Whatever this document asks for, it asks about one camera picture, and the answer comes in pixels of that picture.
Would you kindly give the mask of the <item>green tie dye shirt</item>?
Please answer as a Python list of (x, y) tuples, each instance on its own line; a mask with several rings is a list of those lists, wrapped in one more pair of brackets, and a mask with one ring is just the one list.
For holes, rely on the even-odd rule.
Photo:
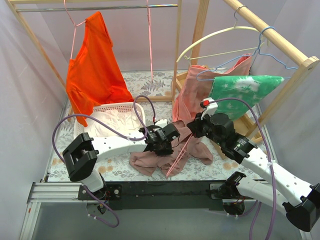
[(241, 118), (249, 109), (237, 100), (245, 101), (250, 107), (254, 107), (263, 98), (275, 90), (284, 78), (274, 75), (235, 75), (217, 76), (214, 78), (209, 97), (213, 100), (226, 99), (217, 103), (217, 113), (224, 113), (235, 121)]

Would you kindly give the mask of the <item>pale pink cloth in basket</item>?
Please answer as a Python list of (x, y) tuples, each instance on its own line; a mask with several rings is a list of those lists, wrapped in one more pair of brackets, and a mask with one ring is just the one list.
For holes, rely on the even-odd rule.
[[(104, 112), (95, 111), (91, 116), (125, 136), (142, 127), (133, 109), (128, 112), (119, 112), (117, 109), (106, 110)], [(88, 133), (90, 137), (116, 136), (114, 132), (92, 119), (87, 119), (86, 122), (87, 127), (84, 128), (84, 132)]]

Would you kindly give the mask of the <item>pink hanger seen edge on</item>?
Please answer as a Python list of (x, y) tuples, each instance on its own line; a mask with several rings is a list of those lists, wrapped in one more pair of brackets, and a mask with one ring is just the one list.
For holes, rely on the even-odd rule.
[(154, 81), (154, 71), (153, 71), (153, 55), (152, 55), (152, 31), (151, 31), (151, 11), (149, 7), (149, 1), (146, 0), (147, 9), (147, 22), (148, 22), (148, 43), (149, 43), (149, 57), (150, 57), (150, 78), (151, 83)]

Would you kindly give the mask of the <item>white plastic laundry basket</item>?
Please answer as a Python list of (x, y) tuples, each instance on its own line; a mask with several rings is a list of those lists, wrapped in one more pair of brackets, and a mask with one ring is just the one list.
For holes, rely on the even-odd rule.
[[(113, 130), (128, 136), (130, 133), (138, 131), (145, 123), (144, 109), (138, 103), (133, 107), (132, 102), (112, 103), (96, 106), (91, 114), (95, 119), (103, 122)], [(74, 123), (73, 137), (76, 138), (81, 133), (88, 133), (90, 137), (111, 137), (116, 134), (100, 123), (87, 119), (87, 127), (77, 121)]]

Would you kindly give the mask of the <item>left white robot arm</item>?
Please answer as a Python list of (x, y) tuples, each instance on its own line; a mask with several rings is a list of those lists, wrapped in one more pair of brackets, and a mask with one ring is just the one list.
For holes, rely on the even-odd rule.
[(178, 137), (180, 133), (172, 123), (142, 127), (125, 138), (118, 135), (91, 137), (84, 132), (67, 146), (62, 156), (69, 180), (82, 183), (95, 200), (101, 200), (107, 191), (103, 177), (95, 170), (96, 163), (130, 153), (153, 152), (157, 156), (171, 155), (172, 142)]

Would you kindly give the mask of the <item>dusty pink t shirt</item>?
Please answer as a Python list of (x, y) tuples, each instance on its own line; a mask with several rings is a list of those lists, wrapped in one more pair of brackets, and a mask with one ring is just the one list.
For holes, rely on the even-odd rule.
[(166, 177), (179, 174), (190, 157), (198, 158), (204, 165), (213, 162), (213, 154), (201, 138), (192, 136), (187, 125), (178, 120), (173, 123), (180, 133), (179, 139), (173, 141), (173, 154), (157, 156), (154, 152), (133, 152), (129, 164), (143, 175), (151, 176), (159, 168)]

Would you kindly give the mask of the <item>pink wire hanger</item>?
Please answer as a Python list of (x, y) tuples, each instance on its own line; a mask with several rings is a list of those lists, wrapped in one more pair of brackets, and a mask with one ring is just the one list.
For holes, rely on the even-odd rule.
[(187, 146), (192, 138), (192, 134), (188, 137), (187, 141), (185, 142), (185, 144), (183, 145), (181, 151), (179, 152), (179, 154), (177, 155), (175, 161), (173, 162), (173, 164), (171, 165), (171, 167), (169, 168), (169, 170), (166, 173), (166, 177), (168, 178), (169, 175), (171, 174), (171, 172), (173, 171), (173, 169), (176, 167), (176, 165), (178, 164), (178, 162), (181, 160), (181, 158), (183, 157), (183, 155), (185, 154), (185, 152), (187, 151)]

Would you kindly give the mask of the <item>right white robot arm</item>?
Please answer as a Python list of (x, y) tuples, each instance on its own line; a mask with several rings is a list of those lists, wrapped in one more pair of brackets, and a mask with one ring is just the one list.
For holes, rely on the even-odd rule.
[(224, 113), (203, 116), (198, 113), (187, 124), (196, 138), (207, 137), (220, 146), (223, 154), (252, 170), (270, 186), (234, 173), (225, 182), (227, 195), (256, 199), (286, 216), (296, 228), (310, 232), (320, 218), (320, 185), (310, 184), (269, 161), (268, 156), (250, 139), (237, 133), (234, 123)]

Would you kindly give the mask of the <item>floral table mat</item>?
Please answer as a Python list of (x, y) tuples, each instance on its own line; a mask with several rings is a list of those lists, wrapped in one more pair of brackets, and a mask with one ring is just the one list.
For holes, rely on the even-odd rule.
[[(155, 71), (153, 78), (150, 78), (148, 71), (123, 72), (128, 90), (132, 96), (144, 95), (148, 97), (169, 97), (172, 93), (173, 72)], [(156, 114), (157, 119), (172, 119), (172, 103), (171, 102), (153, 102), (150, 106), (148, 102), (140, 99), (140, 105), (144, 109), (145, 123), (152, 123), (153, 114)], [(74, 139), (74, 124), (75, 117), (65, 120), (59, 127), (56, 133), (56, 148), (62, 153), (63, 150)], [(202, 140), (213, 155), (213, 162), (210, 165), (205, 165), (198, 158), (190, 157), (184, 168), (175, 176), (169, 177), (170, 181), (197, 181), (197, 180), (225, 180), (235, 171), (242, 172), (248, 177), (259, 179), (260, 176), (235, 161), (228, 158), (222, 159), (216, 149), (208, 139)], [(129, 163), (130, 155), (123, 154), (116, 157), (111, 157), (95, 165), (95, 168), (106, 181), (165, 181), (166, 177), (162, 171), (157, 168), (151, 176), (146, 176), (139, 173)], [(69, 175), (65, 164), (60, 160), (56, 153), (53, 153), (49, 162), (46, 182), (67, 182)]]

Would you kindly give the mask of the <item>salmon pink shirt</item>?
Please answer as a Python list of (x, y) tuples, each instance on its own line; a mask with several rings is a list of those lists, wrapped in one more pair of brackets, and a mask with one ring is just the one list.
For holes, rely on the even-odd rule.
[(174, 102), (172, 121), (185, 123), (193, 121), (195, 115), (203, 110), (200, 102), (209, 96), (212, 79), (222, 76), (246, 76), (249, 74), (251, 63), (252, 57), (246, 54), (239, 58), (232, 68), (222, 73), (210, 71), (205, 66), (191, 65), (184, 85)]

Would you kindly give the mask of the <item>cream plastic hanger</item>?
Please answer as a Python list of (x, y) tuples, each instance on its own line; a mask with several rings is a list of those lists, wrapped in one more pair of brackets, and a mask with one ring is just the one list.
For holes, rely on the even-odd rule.
[(213, 33), (210, 33), (202, 38), (200, 38), (199, 40), (195, 41), (194, 43), (192, 43), (190, 46), (188, 46), (177, 58), (176, 63), (179, 63), (179, 61), (181, 60), (181, 58), (184, 58), (185, 60), (189, 61), (190, 64), (191, 60), (198, 60), (198, 59), (203, 59), (203, 58), (209, 58), (209, 57), (215, 57), (215, 56), (220, 56), (220, 55), (226, 55), (226, 54), (231, 54), (231, 53), (238, 53), (238, 52), (243, 52), (243, 51), (249, 51), (249, 50), (253, 50), (254, 47), (251, 48), (244, 48), (244, 49), (238, 49), (238, 50), (233, 50), (233, 51), (226, 51), (226, 52), (221, 52), (221, 53), (215, 53), (215, 54), (210, 54), (210, 55), (205, 55), (205, 56), (194, 56), (192, 57), (192, 53), (193, 53), (193, 49), (197, 46), (199, 46), (202, 42), (204, 42), (205, 40), (215, 37), (217, 35), (220, 34), (224, 34), (227, 32), (231, 32), (231, 31), (236, 31), (236, 30), (242, 30), (242, 31), (251, 31), (251, 32), (256, 32), (258, 33), (259, 31), (251, 26), (237, 26), (238, 23), (238, 18), (236, 17), (236, 13), (242, 9), (242, 8), (247, 8), (246, 5), (242, 5), (239, 6), (233, 14), (233, 17), (235, 19), (234, 25), (232, 27), (228, 27), (228, 28), (224, 28), (222, 30), (218, 30), (215, 31)]

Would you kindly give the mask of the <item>pink hanger holding orange shirt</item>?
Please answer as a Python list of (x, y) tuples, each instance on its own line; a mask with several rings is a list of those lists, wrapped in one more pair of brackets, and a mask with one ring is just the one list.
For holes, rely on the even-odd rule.
[(72, 22), (72, 25), (73, 25), (73, 39), (72, 39), (72, 45), (71, 45), (71, 51), (70, 51), (70, 59), (73, 58), (73, 53), (74, 53), (74, 46), (75, 46), (75, 39), (76, 39), (76, 34), (77, 34), (77, 28), (83, 24), (86, 23), (86, 20), (80, 22), (80, 23), (76, 23), (71, 14), (69, 13), (68, 9), (67, 9), (67, 1), (66, 0), (63, 0), (63, 6), (64, 6), (64, 9), (70, 19), (70, 21)]

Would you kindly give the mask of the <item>black base bar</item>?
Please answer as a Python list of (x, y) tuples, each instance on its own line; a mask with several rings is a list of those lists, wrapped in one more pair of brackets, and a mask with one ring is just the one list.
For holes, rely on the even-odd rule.
[(222, 210), (224, 199), (239, 194), (224, 180), (109, 181), (96, 192), (114, 210), (209, 209)]

